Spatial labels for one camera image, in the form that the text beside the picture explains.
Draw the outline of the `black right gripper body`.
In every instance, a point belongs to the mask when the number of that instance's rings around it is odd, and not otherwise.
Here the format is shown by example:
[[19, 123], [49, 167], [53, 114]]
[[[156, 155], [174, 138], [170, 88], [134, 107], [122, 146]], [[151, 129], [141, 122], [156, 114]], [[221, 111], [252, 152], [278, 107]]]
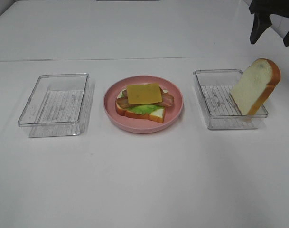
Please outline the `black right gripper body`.
[[249, 11], [263, 19], [270, 18], [271, 14], [289, 18], [289, 0], [253, 0]]

